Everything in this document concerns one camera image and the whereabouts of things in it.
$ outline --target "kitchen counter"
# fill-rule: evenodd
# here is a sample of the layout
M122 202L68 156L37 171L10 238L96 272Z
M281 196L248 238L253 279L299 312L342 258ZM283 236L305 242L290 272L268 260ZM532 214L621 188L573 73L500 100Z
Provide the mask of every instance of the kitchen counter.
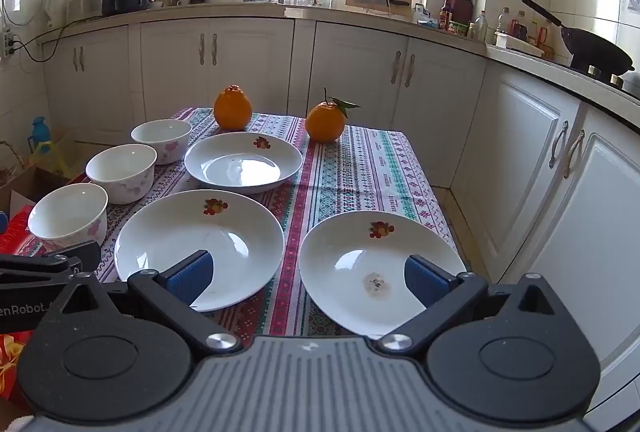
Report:
M80 23L67 28L63 37L88 33L102 29L157 22L162 20L178 20L184 18L213 18L213 17L262 17L262 18L290 18L293 20L314 20L330 22L348 26L375 29L389 33L401 34L453 47L478 54L496 62L512 66L524 72L542 78L560 88L584 98L593 104L607 110L623 119L640 131L640 100L588 78L555 63L540 60L533 56L509 49L487 46L479 42L467 40L461 36L445 34L431 28L422 28L416 24L385 18L379 15L364 14L343 10L322 8L286 6L272 3L238 2L230 4L199 4L177 6L171 8L150 9L146 11L116 15ZM57 33L46 34L39 38L41 44L55 40Z

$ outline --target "patterned tablecloth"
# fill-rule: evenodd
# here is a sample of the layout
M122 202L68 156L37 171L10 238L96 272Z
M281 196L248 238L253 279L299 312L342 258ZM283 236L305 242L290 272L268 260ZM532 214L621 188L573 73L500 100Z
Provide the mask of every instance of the patterned tablecloth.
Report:
M190 108L175 117L191 123L190 144L220 131L210 108ZM212 317L244 341L255 334L336 335L347 333L325 316L306 294L296 266L302 240L322 220L354 209L378 209L404 215L455 244L431 187L411 145L402 133L347 126L337 144L309 140L304 120L254 114L248 131L263 132L295 145L302 168L292 181L252 197L280 221L285 256L274 278L258 293ZM170 193L197 189L199 184L179 161L156 166L154 185L137 203L109 205L107 237L97 275L117 279L113 248L122 226L143 206Z

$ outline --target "knife block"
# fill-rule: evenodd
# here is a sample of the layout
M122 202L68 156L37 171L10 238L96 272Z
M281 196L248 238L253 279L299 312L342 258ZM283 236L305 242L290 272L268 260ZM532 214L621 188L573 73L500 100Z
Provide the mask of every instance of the knife block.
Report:
M468 25L473 19L474 5L469 0L451 1L451 20L459 24Z

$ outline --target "white bowl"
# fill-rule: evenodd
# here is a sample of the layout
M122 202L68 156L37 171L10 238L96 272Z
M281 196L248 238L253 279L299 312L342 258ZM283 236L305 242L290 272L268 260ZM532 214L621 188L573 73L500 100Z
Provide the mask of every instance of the white bowl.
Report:
M404 283L410 255L453 275L465 271L458 254L434 231L382 211L325 219L306 234L298 267L306 291L327 316L378 339L424 311Z
M168 165L187 153L192 130L190 123L180 119L158 119L135 127L131 137L158 152L156 165Z
M121 280L140 269L165 271L197 250L213 257L209 287L191 305L214 311L264 287L278 270L284 234L253 199L221 190L190 190L152 202L131 217L116 239Z
M113 147L87 163L86 175L107 190L111 204L128 205L151 189L157 158L156 151L148 145Z
M258 132L218 134L194 144L184 157L188 172L229 192L266 192L296 174L302 154L292 144Z
M76 183L54 190L35 205L29 231L47 251L95 240L102 245L107 234L107 192L91 183Z

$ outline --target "cardboard box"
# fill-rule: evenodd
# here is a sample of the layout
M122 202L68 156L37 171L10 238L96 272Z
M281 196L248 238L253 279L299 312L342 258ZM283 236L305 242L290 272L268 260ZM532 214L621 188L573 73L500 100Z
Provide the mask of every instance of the cardboard box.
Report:
M10 214L12 191L37 203L48 193L68 184L66 177L42 170L37 165L30 166L0 188L0 211Z

